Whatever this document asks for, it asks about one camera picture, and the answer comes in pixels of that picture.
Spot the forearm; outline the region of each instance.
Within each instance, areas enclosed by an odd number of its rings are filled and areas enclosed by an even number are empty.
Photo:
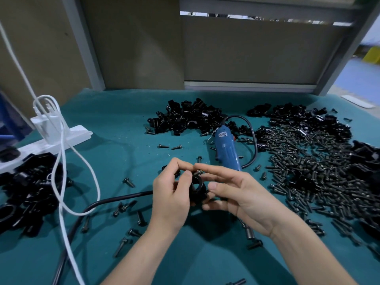
[[[148,228],[102,285],[151,284],[175,234]]]
[[[297,216],[273,231],[272,239],[299,285],[356,284],[320,238]]]

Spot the power strip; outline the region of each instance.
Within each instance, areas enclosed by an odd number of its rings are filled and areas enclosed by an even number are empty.
[[[70,133],[67,136],[67,142],[71,146],[78,145],[91,138],[92,132],[84,128],[82,125],[70,128]],[[52,153],[54,155],[58,154],[60,151],[60,143],[48,144],[45,139],[36,141],[24,147],[18,148],[21,152],[20,156],[16,159],[0,163],[0,174],[5,172],[14,173],[14,169],[23,163],[23,159],[29,154],[42,154],[42,153]],[[65,150],[69,148],[69,145],[65,144]]]

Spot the yellow bin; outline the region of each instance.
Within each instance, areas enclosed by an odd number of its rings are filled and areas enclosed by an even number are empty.
[[[363,58],[364,62],[380,65],[380,47],[372,47]]]

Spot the green workbench mat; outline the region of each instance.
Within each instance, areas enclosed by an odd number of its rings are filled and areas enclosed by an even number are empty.
[[[292,102],[303,104],[308,109],[335,108],[337,117],[353,119],[353,139],[380,146],[380,120],[362,111],[349,102],[333,95],[317,97],[304,94],[251,93],[251,92],[203,92],[203,91],[164,91],[164,90],[115,90],[95,92],[84,90],[62,107],[62,113],[70,127],[81,124],[93,132],[92,138],[76,146],[88,160],[97,174],[102,199],[140,191],[152,190],[154,178],[161,167],[171,158],[178,157],[195,163],[197,157],[202,162],[217,164],[215,152],[208,149],[208,137],[200,137],[199,131],[186,130],[181,136],[172,132],[146,135],[144,126],[147,119],[156,117],[157,111],[165,112],[167,102],[194,101],[201,98],[207,105],[220,107],[223,113],[245,115],[255,105],[270,103],[280,105]],[[268,125],[268,118],[249,118],[254,129]],[[234,120],[240,126],[242,120]],[[22,144],[38,140],[34,132]],[[170,147],[181,144],[182,149],[157,148],[158,144]],[[243,155],[240,161],[249,161],[253,146],[236,144],[237,152]],[[269,165],[269,154],[258,153],[257,160],[244,171],[256,179]],[[261,164],[259,172],[253,169]],[[75,181],[75,187],[67,188],[65,202],[74,211],[81,212],[96,200],[96,189],[91,174],[83,162],[70,150],[67,151],[68,176]],[[130,188],[122,183],[129,177],[136,185]],[[264,187],[271,182],[271,174]],[[284,196],[276,195],[282,202]],[[1,203],[6,197],[0,195]],[[130,212],[112,216],[117,203],[97,208],[90,220],[87,234],[78,232],[72,248],[80,271],[87,284],[99,284],[116,266],[131,245],[126,245],[118,259],[112,258],[120,240],[129,228],[144,232],[146,227],[137,226],[136,210],[143,211],[150,219],[152,197],[137,199]],[[73,225],[75,217],[66,214],[66,227]],[[311,219],[324,224],[326,236],[323,242],[345,269],[360,284],[376,284],[380,279],[380,262],[365,247],[355,247],[348,238],[339,235],[330,224],[330,219],[311,214]],[[59,254],[63,249],[57,211],[45,217],[41,232],[36,238],[20,237],[21,230],[7,231],[0,235],[1,284],[50,284],[54,276]],[[366,235],[357,223],[359,237],[366,242],[375,242]],[[232,223],[225,212],[203,212],[192,208],[183,229],[169,248],[160,264],[153,284],[225,284],[241,278],[247,284],[296,284],[284,260],[273,242],[260,234],[264,247],[246,250],[245,232],[239,222]],[[66,266],[61,284],[76,284],[75,276]]]

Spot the black cord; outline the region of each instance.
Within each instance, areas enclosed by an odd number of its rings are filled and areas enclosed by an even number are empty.
[[[256,136],[255,136],[255,132],[254,132],[254,129],[252,129],[252,125],[251,123],[247,120],[247,118],[244,118],[243,116],[239,116],[239,115],[230,115],[228,117],[225,117],[223,119],[223,121],[221,122],[222,125],[225,125],[226,124],[226,121],[230,118],[240,118],[240,119],[243,119],[244,121],[246,121],[246,123],[248,124],[248,127],[251,129],[251,132],[252,132],[252,137],[253,137],[253,140],[254,140],[254,146],[255,146],[255,152],[254,152],[254,155],[252,157],[252,159],[247,163],[247,164],[244,164],[243,166],[241,166],[242,169],[244,168],[247,168],[249,165],[251,165],[255,160],[256,160],[256,156],[257,156],[257,140],[256,140]]]
[[[112,198],[108,198],[108,199],[103,199],[103,200],[92,203],[90,206],[88,206],[86,209],[84,209],[83,213],[88,212],[92,208],[95,208],[99,205],[103,205],[103,204],[107,204],[107,203],[111,203],[111,202],[122,201],[122,200],[127,200],[127,199],[131,199],[131,198],[136,198],[136,197],[142,197],[142,196],[146,196],[146,195],[152,195],[152,194],[153,194],[153,191],[145,191],[145,192],[134,193],[134,194],[130,194],[130,195],[124,195],[124,196],[119,196],[119,197],[112,197]],[[81,225],[83,218],[84,218],[84,216],[78,217],[74,226],[71,228],[69,234],[67,235],[70,244],[73,241],[75,233],[78,230],[79,226]],[[62,273],[64,271],[66,260],[67,260],[67,251],[66,251],[66,249],[64,249],[63,252],[61,253],[60,258],[59,258],[58,267],[57,267],[57,270],[55,272],[55,276],[54,276],[53,283],[52,283],[53,285],[58,285],[59,280],[61,279]]]

